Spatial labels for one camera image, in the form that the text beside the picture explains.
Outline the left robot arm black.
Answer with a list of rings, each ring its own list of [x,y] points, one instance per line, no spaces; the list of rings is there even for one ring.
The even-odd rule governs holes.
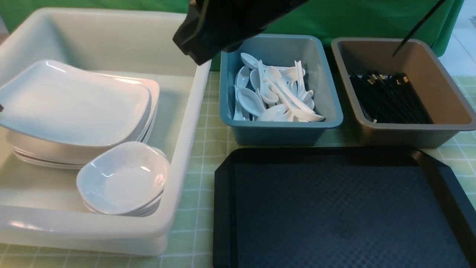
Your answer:
[[[201,66],[220,52],[236,51],[303,4],[304,0],[191,0],[173,41]]]

